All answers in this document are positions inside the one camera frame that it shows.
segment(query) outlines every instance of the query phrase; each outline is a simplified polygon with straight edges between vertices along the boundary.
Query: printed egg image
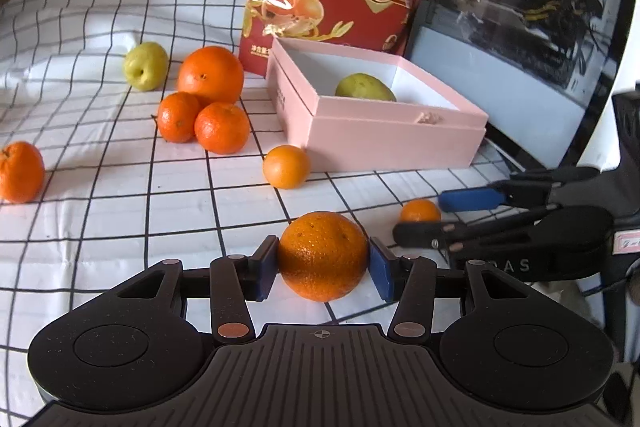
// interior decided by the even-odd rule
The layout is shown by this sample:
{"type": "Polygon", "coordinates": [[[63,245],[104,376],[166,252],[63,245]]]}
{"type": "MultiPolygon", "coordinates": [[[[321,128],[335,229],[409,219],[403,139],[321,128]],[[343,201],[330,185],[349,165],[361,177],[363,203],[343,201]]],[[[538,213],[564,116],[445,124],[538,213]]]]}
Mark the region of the printed egg image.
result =
{"type": "Polygon", "coordinates": [[[294,37],[316,28],[324,17],[324,7],[319,0],[264,0],[261,15],[265,28],[294,37]]]}

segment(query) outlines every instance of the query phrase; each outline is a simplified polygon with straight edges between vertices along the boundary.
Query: open pink box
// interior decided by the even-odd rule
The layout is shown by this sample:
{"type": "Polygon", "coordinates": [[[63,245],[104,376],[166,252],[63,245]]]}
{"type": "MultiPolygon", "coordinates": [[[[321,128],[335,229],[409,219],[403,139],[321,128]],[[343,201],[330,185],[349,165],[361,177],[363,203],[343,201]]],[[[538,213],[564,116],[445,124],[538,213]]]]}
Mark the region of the open pink box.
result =
{"type": "Polygon", "coordinates": [[[287,141],[316,172],[468,167],[484,137],[481,109],[396,55],[274,39],[266,78],[287,141]],[[352,73],[377,77],[398,101],[333,96],[352,73]]]}

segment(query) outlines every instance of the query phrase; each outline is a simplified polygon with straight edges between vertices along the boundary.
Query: white tablecloth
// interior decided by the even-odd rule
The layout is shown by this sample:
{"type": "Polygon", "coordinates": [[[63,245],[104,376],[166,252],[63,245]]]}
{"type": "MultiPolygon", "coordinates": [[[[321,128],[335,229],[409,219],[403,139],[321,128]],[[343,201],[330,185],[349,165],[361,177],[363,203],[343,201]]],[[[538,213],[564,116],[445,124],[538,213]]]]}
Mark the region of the white tablecloth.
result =
{"type": "MultiPolygon", "coordinates": [[[[175,89],[180,62],[207,44],[237,52],[245,0],[11,0],[0,18],[0,144],[33,142],[47,168],[40,201],[0,204],[0,426],[21,425],[43,405],[26,352],[47,323],[166,258],[206,267],[220,255],[250,255],[266,235],[313,210],[332,210],[391,246],[401,204],[449,188],[506,177],[484,146],[469,169],[315,173],[279,194],[262,157],[285,141],[264,80],[246,76],[240,107],[252,135],[234,156],[197,143],[169,144],[151,115],[175,89]],[[136,92],[122,76],[125,53],[157,41],[171,56],[164,89],[136,92]]],[[[469,212],[445,219],[493,219],[469,212]]],[[[424,251],[440,266],[441,256],[424,251]]],[[[388,326],[369,275],[329,304],[306,301],[278,277],[268,301],[249,303],[257,331],[268,322],[388,326]]],[[[458,315],[436,304],[434,331],[458,315]]],[[[188,320],[210,331],[208,301],[188,320]]]]}

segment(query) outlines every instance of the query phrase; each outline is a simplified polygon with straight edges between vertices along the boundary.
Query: orange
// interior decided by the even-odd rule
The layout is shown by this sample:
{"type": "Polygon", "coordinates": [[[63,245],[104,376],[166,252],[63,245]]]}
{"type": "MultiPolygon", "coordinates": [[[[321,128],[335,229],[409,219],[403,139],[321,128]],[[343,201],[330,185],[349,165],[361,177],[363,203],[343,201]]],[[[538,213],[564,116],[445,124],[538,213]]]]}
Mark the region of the orange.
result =
{"type": "Polygon", "coordinates": [[[184,143],[193,138],[193,125],[200,111],[200,102],[194,94],[174,92],[158,107],[158,131],[167,142],[184,143]]]}
{"type": "Polygon", "coordinates": [[[0,198],[26,203],[38,195],[44,182],[44,161],[36,146],[14,142],[0,152],[0,198]]]}
{"type": "Polygon", "coordinates": [[[271,149],[262,163],[262,173],[272,187],[300,187],[311,172],[306,153],[292,145],[271,149]]]}
{"type": "Polygon", "coordinates": [[[324,7],[319,0],[264,0],[262,17],[287,35],[302,35],[319,25],[324,7]]]}
{"type": "Polygon", "coordinates": [[[400,212],[400,221],[439,221],[440,211],[433,201],[411,200],[400,212]]]}
{"type": "Polygon", "coordinates": [[[251,126],[246,113],[231,103],[215,102],[200,111],[194,126],[198,143],[215,154],[233,154],[244,147],[251,126]]]}
{"type": "Polygon", "coordinates": [[[278,246],[278,269],[284,282],[312,301],[347,295],[360,282],[368,261],[365,235],[334,212],[299,217],[282,233],[278,246]]]}
{"type": "Polygon", "coordinates": [[[184,59],[178,72],[178,91],[195,94],[202,107],[213,102],[236,103],[244,85],[244,71],[226,48],[207,46],[184,59]]]}

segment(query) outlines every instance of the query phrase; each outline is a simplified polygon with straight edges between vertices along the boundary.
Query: pink sticker label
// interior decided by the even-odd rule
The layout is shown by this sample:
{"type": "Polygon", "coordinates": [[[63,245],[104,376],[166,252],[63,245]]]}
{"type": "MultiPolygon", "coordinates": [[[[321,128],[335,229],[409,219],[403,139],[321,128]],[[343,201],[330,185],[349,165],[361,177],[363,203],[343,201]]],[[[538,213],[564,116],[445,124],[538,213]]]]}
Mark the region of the pink sticker label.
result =
{"type": "Polygon", "coordinates": [[[640,229],[616,232],[613,238],[613,253],[640,252],[640,229]]]}

